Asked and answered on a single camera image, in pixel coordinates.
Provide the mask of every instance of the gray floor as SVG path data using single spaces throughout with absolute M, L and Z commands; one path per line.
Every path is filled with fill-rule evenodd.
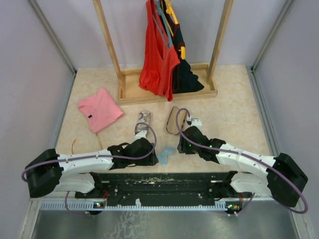
M 275 202 L 253 202 L 239 217 L 213 212 L 103 212 L 75 217 L 41 211 L 32 239 L 295 239 L 292 215 Z

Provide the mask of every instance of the red tank top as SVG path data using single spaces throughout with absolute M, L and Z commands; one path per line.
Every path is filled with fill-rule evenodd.
M 173 100 L 172 71 L 179 64 L 177 53 L 172 46 L 166 46 L 159 29 L 154 22 L 155 17 L 161 31 L 168 42 L 160 17 L 156 13 L 154 0 L 146 2 L 148 12 L 148 26 L 146 29 L 145 59 L 140 76 L 140 87 L 151 91 L 155 95 L 165 96 L 168 101 Z

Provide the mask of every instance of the pink shirt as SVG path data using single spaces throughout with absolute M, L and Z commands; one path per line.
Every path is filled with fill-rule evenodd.
M 101 88 L 98 93 L 80 100 L 78 107 L 94 133 L 114 123 L 124 114 L 105 88 Z

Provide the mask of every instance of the black garment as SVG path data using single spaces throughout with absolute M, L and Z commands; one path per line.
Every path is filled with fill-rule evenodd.
M 175 24 L 171 19 L 170 15 L 166 13 L 166 3 L 164 0 L 161 0 L 161 7 L 164 12 L 164 15 L 170 25 L 174 36 L 172 37 L 172 41 L 174 44 L 175 51 L 177 52 L 180 63 L 173 70 L 173 78 L 172 78 L 172 91 L 173 93 L 187 93 L 187 92 L 197 92 L 204 88 L 204 86 L 198 81 L 198 76 L 193 74 L 190 71 L 190 65 L 186 60 L 182 60 L 180 57 L 180 48 L 182 46 L 185 47 L 185 43 L 183 40 L 183 36 L 180 30 L 180 25 Z

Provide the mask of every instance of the light blue cloth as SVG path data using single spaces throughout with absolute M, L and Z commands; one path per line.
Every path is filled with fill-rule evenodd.
M 171 146 L 166 146 L 165 149 L 160 154 L 158 154 L 159 163 L 162 166 L 166 166 L 167 165 L 167 156 L 174 154 L 175 151 L 176 151 L 175 148 L 173 148 Z

